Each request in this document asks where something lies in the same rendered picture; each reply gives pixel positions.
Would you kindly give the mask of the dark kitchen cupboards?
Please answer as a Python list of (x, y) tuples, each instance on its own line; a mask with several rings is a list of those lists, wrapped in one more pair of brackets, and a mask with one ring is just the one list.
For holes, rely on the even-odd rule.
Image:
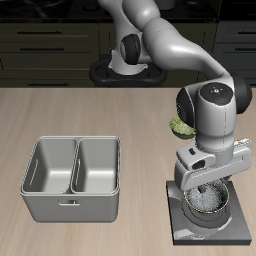
[(100, 59), (98, 25), (60, 25), (66, 0), (0, 0), (0, 82), (24, 86), (95, 86), (90, 67)]

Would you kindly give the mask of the flat black base plate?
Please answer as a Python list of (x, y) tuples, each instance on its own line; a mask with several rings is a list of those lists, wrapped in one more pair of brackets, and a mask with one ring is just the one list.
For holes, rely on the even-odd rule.
[(167, 78), (167, 72), (155, 64), (138, 74), (121, 75), (108, 67), (112, 57), (103, 54), (100, 59), (90, 67), (89, 76), (98, 88), (158, 88)]

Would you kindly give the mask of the dark grey stove plate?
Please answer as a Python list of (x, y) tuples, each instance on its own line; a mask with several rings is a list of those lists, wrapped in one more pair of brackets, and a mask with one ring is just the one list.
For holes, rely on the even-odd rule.
[(174, 181), (166, 182), (166, 192), (174, 245), (249, 245), (252, 241), (234, 185), (227, 183), (231, 217), (219, 228), (201, 228), (191, 223), (182, 210), (183, 193)]

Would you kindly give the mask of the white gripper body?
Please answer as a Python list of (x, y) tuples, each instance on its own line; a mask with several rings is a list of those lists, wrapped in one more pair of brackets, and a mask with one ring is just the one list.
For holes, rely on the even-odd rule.
[(199, 150), (196, 141), (192, 140), (176, 152), (175, 183), (180, 190), (186, 191), (247, 170), (251, 166), (250, 148), (249, 139), (235, 141), (232, 159), (221, 164), (216, 155)]

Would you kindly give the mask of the white basket with two bins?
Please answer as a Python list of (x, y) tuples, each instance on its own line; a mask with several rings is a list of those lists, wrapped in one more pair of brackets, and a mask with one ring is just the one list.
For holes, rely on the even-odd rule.
[(118, 215), (121, 141), (115, 136), (42, 136), (20, 194), (37, 222), (113, 222)]

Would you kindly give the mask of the green bowl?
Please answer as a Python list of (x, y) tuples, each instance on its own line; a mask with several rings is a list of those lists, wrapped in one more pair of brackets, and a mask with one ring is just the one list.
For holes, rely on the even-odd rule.
[(169, 121), (169, 127), (173, 134), (180, 139), (192, 139), (196, 136), (196, 130), (183, 122), (179, 116), (174, 116)]

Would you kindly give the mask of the black bowl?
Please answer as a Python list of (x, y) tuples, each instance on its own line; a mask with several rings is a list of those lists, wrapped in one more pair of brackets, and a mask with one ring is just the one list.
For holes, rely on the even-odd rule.
[(205, 193), (201, 194), (198, 187), (184, 192), (183, 211), (197, 217), (211, 216), (220, 213), (229, 202), (229, 191), (221, 180), (203, 184)]

